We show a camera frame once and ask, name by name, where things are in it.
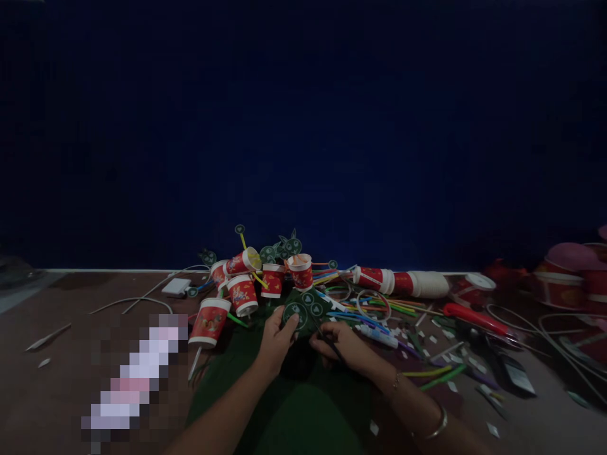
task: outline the glue stick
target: glue stick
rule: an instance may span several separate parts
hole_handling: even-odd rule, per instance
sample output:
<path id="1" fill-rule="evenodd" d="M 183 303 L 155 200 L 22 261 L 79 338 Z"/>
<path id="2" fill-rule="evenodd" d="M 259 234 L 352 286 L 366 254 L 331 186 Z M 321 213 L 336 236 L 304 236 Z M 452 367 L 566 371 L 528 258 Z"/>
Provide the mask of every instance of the glue stick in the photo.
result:
<path id="1" fill-rule="evenodd" d="M 380 343 L 385 344 L 386 346 L 389 346 L 391 348 L 398 347 L 398 340 L 394 337 L 391 337 L 390 335 L 386 335 L 385 333 L 382 333 L 377 329 L 371 329 L 366 325 L 360 325 L 357 328 L 366 337 L 374 339 L 375 341 L 379 341 Z"/>

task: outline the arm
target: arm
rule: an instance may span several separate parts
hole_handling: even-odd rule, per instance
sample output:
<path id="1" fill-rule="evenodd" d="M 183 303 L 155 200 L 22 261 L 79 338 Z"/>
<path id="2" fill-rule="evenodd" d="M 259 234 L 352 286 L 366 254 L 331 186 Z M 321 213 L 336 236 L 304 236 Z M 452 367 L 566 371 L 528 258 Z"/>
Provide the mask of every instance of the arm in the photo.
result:
<path id="1" fill-rule="evenodd" d="M 286 352 L 293 344 L 299 316 L 291 316 L 281 331 L 284 310 L 284 306 L 279 306 L 266 321 L 259 354 L 253 365 L 171 444 L 165 455 L 191 454 L 201 450 L 210 455 L 227 455 L 236 449 L 257 402 L 278 376 Z"/>
<path id="2" fill-rule="evenodd" d="M 416 435 L 414 441 L 424 454 L 490 454 L 489 449 L 451 415 L 448 417 L 446 428 L 437 437 L 425 440 L 424 437 L 436 431 L 441 423 L 441 408 L 434 400 L 402 375 L 398 387 L 394 390 L 397 369 L 375 354 L 346 323 L 327 322 L 321 329 L 333 334 L 335 346 L 348 366 L 369 378 L 390 400 L 390 406 L 400 421 Z M 310 344 L 325 357 L 325 365 L 331 360 L 337 360 L 333 350 L 318 339 L 317 334 L 312 336 Z"/>

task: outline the red handle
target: red handle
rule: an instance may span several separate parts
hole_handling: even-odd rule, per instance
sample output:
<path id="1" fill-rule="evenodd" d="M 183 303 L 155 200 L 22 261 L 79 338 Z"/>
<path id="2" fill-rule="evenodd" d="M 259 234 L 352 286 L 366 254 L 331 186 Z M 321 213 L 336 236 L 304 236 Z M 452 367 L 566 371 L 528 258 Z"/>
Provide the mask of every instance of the red handle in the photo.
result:
<path id="1" fill-rule="evenodd" d="M 512 336 L 512 332 L 507 325 L 496 321 L 494 318 L 477 313 L 465 306 L 458 305 L 457 303 L 447 303 L 443 308 L 443 313 L 445 316 L 456 317 L 472 324 L 479 325 L 483 329 L 487 329 L 497 335 Z"/>

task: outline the woman's left hand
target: woman's left hand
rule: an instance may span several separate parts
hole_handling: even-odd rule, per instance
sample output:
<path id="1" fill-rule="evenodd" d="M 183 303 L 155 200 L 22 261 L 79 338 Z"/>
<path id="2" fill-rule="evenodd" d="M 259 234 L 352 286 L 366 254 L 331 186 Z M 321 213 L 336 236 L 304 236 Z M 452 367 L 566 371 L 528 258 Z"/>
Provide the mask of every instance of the woman's left hand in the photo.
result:
<path id="1" fill-rule="evenodd" d="M 267 319 L 259 354 L 255 359 L 255 365 L 271 375 L 272 379 L 280 373 L 280 367 L 285 360 L 286 353 L 297 339 L 297 334 L 293 334 L 299 323 L 299 315 L 292 315 L 283 329 L 280 330 L 280 322 L 283 319 L 284 311 L 285 306 L 281 305 Z"/>

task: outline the hand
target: hand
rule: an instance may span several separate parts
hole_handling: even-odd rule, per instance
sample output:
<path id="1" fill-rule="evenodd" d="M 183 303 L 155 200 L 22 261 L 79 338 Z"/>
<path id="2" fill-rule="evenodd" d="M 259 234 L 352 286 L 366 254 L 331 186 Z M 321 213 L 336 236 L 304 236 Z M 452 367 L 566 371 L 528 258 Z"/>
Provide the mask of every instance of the hand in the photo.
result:
<path id="1" fill-rule="evenodd" d="M 333 337 L 335 347 L 340 351 L 346 364 L 354 371 L 368 376 L 381 362 L 379 357 L 345 322 L 325 322 L 321 325 L 322 333 Z M 322 354 L 325 367 L 330 367 L 337 360 L 337 354 L 318 337 L 318 332 L 310 338 L 313 349 Z"/>
<path id="2" fill-rule="evenodd" d="M 285 312 L 285 306 L 281 305 L 275 309 L 274 313 L 267 319 L 264 328 L 264 337 L 261 340 L 259 353 L 255 359 L 255 364 L 274 379 L 280 373 L 280 367 L 285 360 L 289 348 L 297 339 L 295 329 L 299 323 L 299 315 L 292 315 L 280 330 L 280 322 Z"/>

